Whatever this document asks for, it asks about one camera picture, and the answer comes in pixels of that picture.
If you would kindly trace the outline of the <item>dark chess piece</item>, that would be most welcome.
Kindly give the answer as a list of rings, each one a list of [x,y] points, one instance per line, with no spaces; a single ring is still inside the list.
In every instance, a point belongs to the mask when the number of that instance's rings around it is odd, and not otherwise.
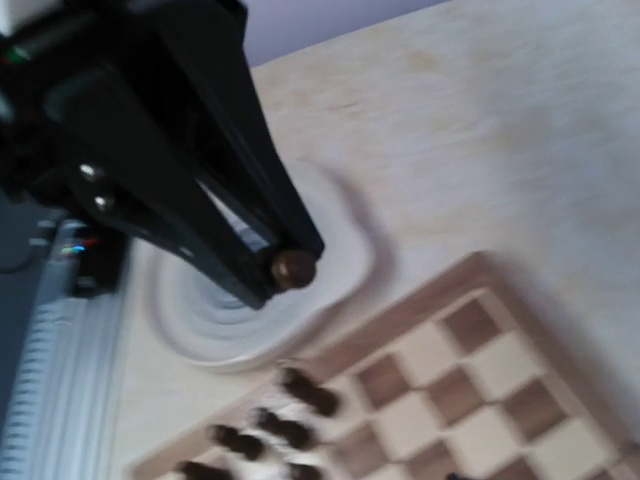
[[[317,384],[312,377],[299,368],[281,369],[277,384],[285,393],[306,404],[320,416],[330,418],[339,410],[339,396],[334,391]]]

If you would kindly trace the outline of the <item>dark piece back rank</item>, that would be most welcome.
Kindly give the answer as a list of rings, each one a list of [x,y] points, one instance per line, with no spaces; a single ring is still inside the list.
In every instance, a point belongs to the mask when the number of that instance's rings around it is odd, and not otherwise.
[[[195,461],[182,461],[176,465],[175,471],[186,480],[232,480],[228,469],[210,466]]]

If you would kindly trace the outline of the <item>dark piece mid file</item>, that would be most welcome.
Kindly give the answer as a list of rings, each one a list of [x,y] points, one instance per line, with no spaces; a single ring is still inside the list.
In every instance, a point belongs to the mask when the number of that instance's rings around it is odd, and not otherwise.
[[[256,436],[242,433],[233,426],[216,424],[208,431],[209,439],[248,461],[258,460],[265,452],[265,445]]]

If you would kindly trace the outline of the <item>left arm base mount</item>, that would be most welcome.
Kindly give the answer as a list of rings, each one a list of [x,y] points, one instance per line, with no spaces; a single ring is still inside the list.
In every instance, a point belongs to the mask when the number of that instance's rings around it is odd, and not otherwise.
[[[76,267],[70,296],[90,299],[116,290],[128,247],[127,237],[109,227],[82,227],[74,244]]]

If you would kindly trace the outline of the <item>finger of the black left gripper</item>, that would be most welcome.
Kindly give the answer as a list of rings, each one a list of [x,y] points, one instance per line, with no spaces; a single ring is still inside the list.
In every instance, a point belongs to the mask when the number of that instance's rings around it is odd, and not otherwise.
[[[223,149],[220,160],[205,162],[214,192],[269,244],[319,260],[324,241],[276,151],[244,54],[167,50]]]

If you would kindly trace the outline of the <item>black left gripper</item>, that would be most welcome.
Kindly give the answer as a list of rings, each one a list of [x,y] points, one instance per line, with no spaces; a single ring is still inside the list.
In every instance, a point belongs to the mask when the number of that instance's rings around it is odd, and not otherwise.
[[[262,308],[273,282],[218,209],[250,216],[230,106],[246,22],[239,1],[70,1],[3,38],[6,194],[143,238]]]

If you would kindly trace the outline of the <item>wooden chess board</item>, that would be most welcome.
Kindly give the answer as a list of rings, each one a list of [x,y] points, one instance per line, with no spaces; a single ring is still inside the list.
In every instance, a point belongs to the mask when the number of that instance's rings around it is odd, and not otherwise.
[[[490,257],[474,253],[297,367],[340,398],[327,418],[268,381],[136,461],[134,479],[635,479],[639,445]],[[253,426],[266,407],[310,427],[294,450]],[[256,436],[248,461],[212,425]]]

